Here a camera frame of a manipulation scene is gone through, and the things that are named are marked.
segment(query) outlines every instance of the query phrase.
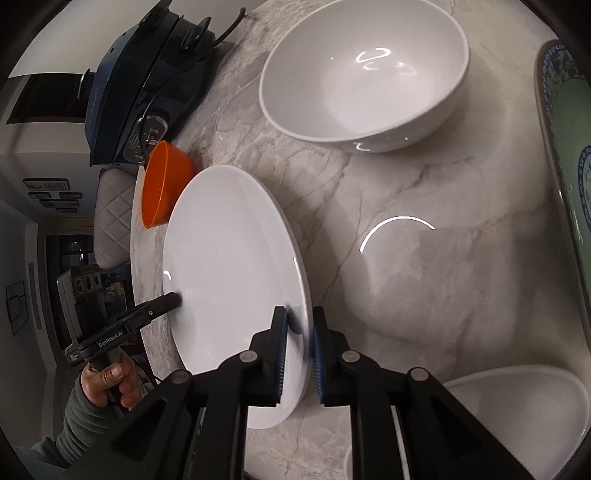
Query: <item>fingernail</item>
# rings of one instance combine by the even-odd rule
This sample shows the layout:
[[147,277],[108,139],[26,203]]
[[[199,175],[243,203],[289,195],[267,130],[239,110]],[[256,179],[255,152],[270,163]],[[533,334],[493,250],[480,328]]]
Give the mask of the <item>fingernail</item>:
[[119,378],[122,373],[123,372],[121,371],[121,367],[119,366],[119,364],[115,364],[111,367],[111,374],[113,374],[115,378]]

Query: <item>orange cup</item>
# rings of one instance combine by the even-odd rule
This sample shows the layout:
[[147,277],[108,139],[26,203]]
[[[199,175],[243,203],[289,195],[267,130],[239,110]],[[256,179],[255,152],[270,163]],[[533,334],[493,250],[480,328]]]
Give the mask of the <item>orange cup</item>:
[[150,153],[142,189],[142,223],[150,228],[170,220],[181,192],[195,176],[189,156],[160,141]]

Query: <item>framed picture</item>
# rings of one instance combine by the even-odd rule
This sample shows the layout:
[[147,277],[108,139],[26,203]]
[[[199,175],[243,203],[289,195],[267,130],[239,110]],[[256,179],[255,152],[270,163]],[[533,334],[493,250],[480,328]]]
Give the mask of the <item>framed picture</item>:
[[51,199],[51,200],[39,200],[39,202],[45,208],[78,208],[80,203],[78,200],[61,200],[61,199]]
[[63,200],[80,200],[82,192],[60,192],[60,198]]
[[47,200],[51,198],[49,192],[29,192],[28,194],[31,200]]
[[23,280],[6,287],[6,308],[12,327],[12,334],[14,335],[29,319],[27,294],[25,293],[25,282]]
[[31,192],[69,192],[68,179],[23,179]]

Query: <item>marble table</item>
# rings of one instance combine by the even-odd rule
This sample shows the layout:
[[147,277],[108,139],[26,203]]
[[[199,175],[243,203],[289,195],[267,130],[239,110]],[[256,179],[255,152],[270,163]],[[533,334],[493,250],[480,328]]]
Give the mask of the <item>marble table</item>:
[[[422,366],[447,381],[551,364],[590,386],[535,107],[534,59],[553,33],[518,0],[437,0],[472,53],[460,106],[414,146],[349,154],[286,137],[258,103],[273,46],[325,3],[269,0],[248,15],[176,144],[197,163],[230,163],[265,183],[295,233],[314,304],[383,367]],[[136,301],[162,293],[166,233],[141,225],[143,177],[140,169],[132,218]],[[415,219],[383,224],[360,251],[376,225],[401,216]],[[142,335],[157,376],[182,367],[165,317]],[[319,405],[311,382],[283,424],[248,432],[246,470],[261,480],[340,479],[349,444],[348,410]]]

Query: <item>metal screw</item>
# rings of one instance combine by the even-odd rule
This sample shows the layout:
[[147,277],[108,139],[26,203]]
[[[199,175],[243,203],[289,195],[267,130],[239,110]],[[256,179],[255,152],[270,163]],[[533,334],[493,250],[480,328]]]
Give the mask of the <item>metal screw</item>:
[[189,378],[191,378],[191,375],[186,370],[177,370],[170,376],[170,380],[177,385],[185,383]]
[[361,358],[361,356],[355,350],[347,350],[346,352],[343,352],[341,358],[348,364],[354,364]]
[[417,367],[410,371],[410,376],[417,382],[424,382],[427,378],[429,378],[429,372],[427,372],[424,368]]
[[256,360],[257,358],[258,358],[258,353],[256,353],[254,350],[244,350],[240,354],[240,360],[246,364],[249,364],[250,362],[254,362],[254,360]]

